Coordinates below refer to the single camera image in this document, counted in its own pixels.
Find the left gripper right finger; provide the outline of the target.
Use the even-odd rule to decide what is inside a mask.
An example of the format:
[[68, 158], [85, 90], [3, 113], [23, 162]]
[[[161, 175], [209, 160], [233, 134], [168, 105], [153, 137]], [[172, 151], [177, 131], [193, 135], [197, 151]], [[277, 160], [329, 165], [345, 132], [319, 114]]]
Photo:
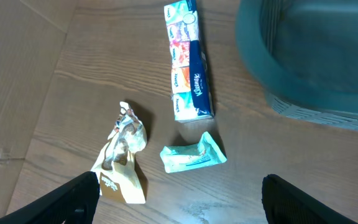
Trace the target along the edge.
[[275, 174], [262, 181], [262, 205], [269, 224], [354, 223]]

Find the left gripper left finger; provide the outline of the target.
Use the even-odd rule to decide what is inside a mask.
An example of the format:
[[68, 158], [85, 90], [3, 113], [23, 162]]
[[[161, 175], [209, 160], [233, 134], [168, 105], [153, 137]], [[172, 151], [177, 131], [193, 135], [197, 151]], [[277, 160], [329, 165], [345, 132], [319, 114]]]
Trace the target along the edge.
[[0, 224], [92, 223], [100, 186], [87, 171], [23, 208], [0, 218]]

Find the grey plastic basket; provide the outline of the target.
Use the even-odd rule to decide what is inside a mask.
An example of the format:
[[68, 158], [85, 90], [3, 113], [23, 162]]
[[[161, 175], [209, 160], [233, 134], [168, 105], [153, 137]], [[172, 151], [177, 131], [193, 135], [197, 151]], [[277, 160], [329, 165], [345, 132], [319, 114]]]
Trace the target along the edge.
[[236, 44], [278, 114], [358, 131], [358, 0], [245, 0]]

